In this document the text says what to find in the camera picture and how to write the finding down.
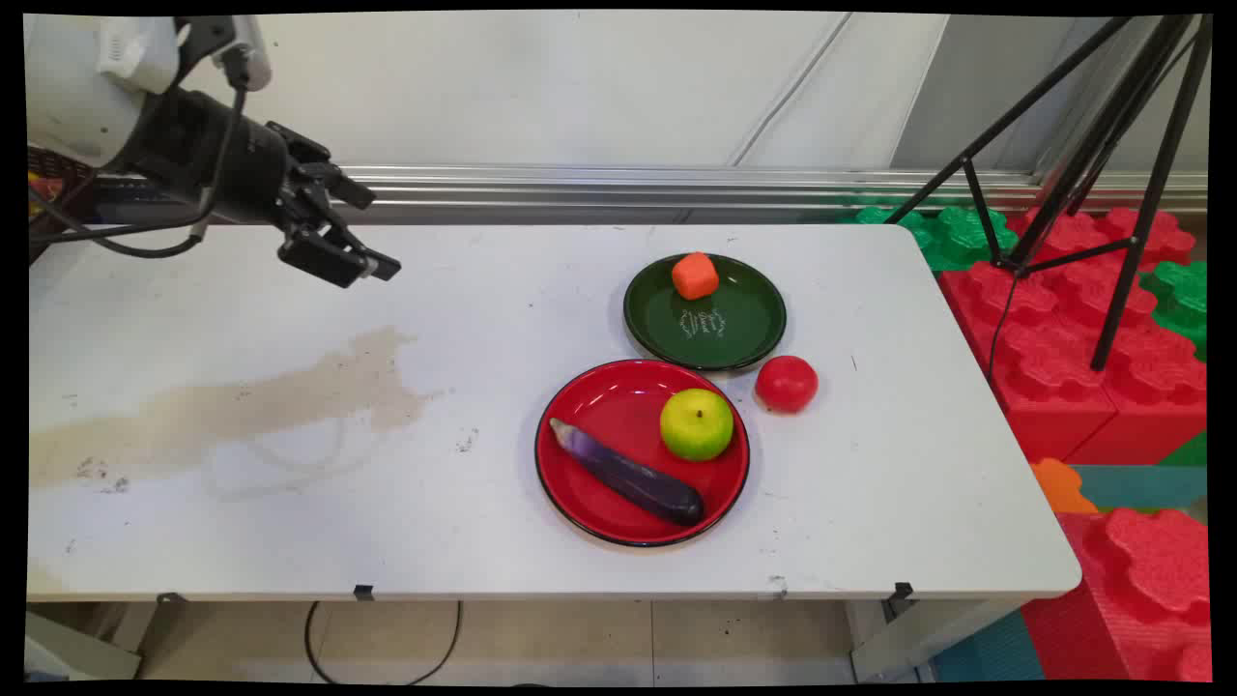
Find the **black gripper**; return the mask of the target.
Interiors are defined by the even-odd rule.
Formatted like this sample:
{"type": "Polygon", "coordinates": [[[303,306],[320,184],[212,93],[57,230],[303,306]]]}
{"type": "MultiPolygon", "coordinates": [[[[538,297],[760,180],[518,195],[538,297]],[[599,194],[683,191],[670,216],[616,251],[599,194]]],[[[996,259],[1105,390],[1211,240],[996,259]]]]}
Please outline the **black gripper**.
{"type": "Polygon", "coordinates": [[[332,151],[280,122],[261,125],[203,91],[174,88],[143,99],[121,171],[142,176],[188,211],[150,223],[151,229],[187,226],[214,194],[212,216],[282,230],[278,260],[348,289],[362,278],[393,279],[398,260],[353,234],[327,195],[367,210],[376,193],[345,176],[332,151]],[[286,182],[296,188],[285,189],[286,182]]]}

